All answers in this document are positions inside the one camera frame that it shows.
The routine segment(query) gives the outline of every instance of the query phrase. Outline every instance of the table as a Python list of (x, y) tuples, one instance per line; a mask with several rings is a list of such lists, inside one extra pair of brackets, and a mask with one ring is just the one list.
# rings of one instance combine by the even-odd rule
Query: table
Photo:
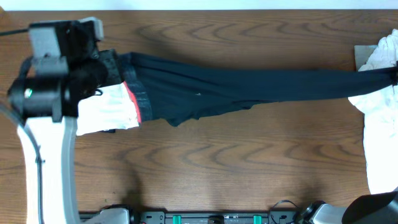
[[(221, 68), (354, 70), (354, 45), (376, 44), (398, 11), (3, 12), (0, 30), (50, 19), (103, 20), (101, 49)], [(31, 54), (27, 34), (0, 37), (0, 98)], [(15, 127), (0, 117), (0, 217), (24, 223), (25, 168)], [(150, 121), (76, 140), (81, 211), (266, 210), (289, 199), (348, 206), (368, 194), (363, 115), (347, 99), (284, 102), (191, 120)]]

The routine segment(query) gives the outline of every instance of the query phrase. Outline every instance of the wood grain surface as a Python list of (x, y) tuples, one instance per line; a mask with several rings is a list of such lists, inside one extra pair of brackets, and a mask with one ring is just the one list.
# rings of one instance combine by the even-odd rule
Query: wood grain surface
[[(7, 12), (0, 30), (96, 16), (102, 49), (229, 68), (354, 70), (354, 45), (377, 44), (398, 11)], [(0, 38), (0, 97), (31, 53), (27, 34)], [(24, 223), (25, 170), (15, 127), (0, 117), (0, 219)], [(282, 199), (347, 206), (368, 194), (363, 116), (347, 99), (258, 105), (188, 121), (151, 121), (76, 140), (80, 210), (266, 210)]]

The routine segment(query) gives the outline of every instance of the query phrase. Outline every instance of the navy blue garment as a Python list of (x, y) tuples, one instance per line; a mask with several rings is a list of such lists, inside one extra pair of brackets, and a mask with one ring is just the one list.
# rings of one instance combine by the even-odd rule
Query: navy blue garment
[[(396, 83), (395, 72), (225, 70), (139, 53), (121, 58), (123, 67), (134, 70), (134, 77), (142, 84), (138, 92), (149, 99), (150, 106), (145, 108), (150, 112), (144, 112), (149, 116), (142, 120), (163, 118), (172, 126), (190, 118), (247, 110), (259, 103), (346, 98)], [(129, 80), (126, 77), (135, 94), (134, 82)]]

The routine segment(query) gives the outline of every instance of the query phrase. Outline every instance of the white background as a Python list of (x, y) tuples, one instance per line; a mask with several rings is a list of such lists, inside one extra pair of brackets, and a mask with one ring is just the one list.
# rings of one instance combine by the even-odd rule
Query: white background
[(398, 0), (0, 0), (5, 10), (398, 9)]

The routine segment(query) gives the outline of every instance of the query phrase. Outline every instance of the folded cloth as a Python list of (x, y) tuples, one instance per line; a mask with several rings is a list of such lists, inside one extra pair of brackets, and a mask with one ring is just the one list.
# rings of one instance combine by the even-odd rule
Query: folded cloth
[[(398, 59), (398, 30), (383, 37), (359, 71), (394, 67)], [(364, 113), (364, 151), (372, 194), (398, 187), (398, 86), (388, 86), (348, 98)]]
[(100, 96), (81, 100), (78, 105), (77, 135), (139, 125), (136, 106), (125, 83), (99, 88)]

